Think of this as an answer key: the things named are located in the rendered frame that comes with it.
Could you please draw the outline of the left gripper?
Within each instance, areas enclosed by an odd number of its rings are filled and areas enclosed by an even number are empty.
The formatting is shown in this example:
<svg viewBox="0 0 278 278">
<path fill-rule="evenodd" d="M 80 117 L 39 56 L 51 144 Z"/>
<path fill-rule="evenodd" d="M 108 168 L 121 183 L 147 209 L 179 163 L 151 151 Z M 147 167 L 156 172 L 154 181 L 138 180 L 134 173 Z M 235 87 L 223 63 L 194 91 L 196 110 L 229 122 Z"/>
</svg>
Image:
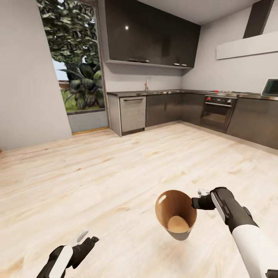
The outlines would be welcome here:
<svg viewBox="0 0 278 278">
<path fill-rule="evenodd" d="M 91 239 L 88 237 L 82 244 L 77 245 L 76 247 L 80 250 L 80 257 L 77 260 L 76 264 L 73 264 L 73 269 L 77 268 L 78 265 L 85 259 L 88 253 L 94 248 L 95 243 L 99 241 L 99 238 L 93 236 Z"/>
</svg>

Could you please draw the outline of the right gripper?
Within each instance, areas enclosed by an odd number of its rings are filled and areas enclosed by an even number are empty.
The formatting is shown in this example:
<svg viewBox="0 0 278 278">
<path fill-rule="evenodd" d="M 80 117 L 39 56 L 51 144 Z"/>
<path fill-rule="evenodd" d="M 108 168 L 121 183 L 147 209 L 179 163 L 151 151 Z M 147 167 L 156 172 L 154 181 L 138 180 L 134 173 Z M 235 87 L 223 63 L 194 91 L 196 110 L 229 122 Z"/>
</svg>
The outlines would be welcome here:
<svg viewBox="0 0 278 278">
<path fill-rule="evenodd" d="M 201 209 L 201 210 L 214 210 L 213 208 L 210 208 L 205 201 L 205 197 L 192 197 L 192 207 L 194 209 Z"/>
</svg>

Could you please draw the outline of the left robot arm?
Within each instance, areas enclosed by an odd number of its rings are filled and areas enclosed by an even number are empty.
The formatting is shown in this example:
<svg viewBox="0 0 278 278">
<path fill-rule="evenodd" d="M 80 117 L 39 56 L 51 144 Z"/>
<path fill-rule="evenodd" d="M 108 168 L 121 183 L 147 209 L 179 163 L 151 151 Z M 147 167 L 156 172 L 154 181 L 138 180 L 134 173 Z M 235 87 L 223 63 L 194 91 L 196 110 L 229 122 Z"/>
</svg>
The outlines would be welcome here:
<svg viewBox="0 0 278 278">
<path fill-rule="evenodd" d="M 71 240 L 71 246 L 61 245 L 51 252 L 48 263 L 43 267 L 36 278 L 64 278 L 66 268 L 70 266 L 73 269 L 85 259 L 88 253 L 94 248 L 99 238 L 88 237 L 83 243 L 80 241 L 89 232 L 88 227 L 82 228 Z"/>
</svg>

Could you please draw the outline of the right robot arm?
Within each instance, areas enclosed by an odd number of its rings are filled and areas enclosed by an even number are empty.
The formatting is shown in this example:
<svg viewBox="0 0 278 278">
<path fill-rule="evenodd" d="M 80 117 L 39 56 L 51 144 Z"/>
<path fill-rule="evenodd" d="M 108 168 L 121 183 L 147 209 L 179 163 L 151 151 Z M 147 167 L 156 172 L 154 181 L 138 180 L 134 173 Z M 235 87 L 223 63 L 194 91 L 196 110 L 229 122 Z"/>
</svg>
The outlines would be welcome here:
<svg viewBox="0 0 278 278">
<path fill-rule="evenodd" d="M 199 188 L 192 197 L 192 207 L 218 210 L 228 225 L 250 278 L 278 278 L 278 248 L 253 221 L 250 211 L 242 207 L 224 186 L 214 190 Z"/>
</svg>

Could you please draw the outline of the trash can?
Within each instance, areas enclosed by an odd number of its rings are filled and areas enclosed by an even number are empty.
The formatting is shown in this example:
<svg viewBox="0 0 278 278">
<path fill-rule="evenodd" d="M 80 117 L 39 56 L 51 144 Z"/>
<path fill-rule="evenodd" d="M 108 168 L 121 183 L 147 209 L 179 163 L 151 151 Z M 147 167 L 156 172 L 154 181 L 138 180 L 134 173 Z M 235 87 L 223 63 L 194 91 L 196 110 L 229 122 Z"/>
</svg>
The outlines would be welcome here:
<svg viewBox="0 0 278 278">
<path fill-rule="evenodd" d="M 166 198 L 159 204 L 164 195 Z M 178 241 L 189 237 L 196 223 L 197 213 L 197 209 L 192 207 L 191 197 L 179 190 L 167 190 L 156 200 L 155 214 L 159 223 Z"/>
</svg>

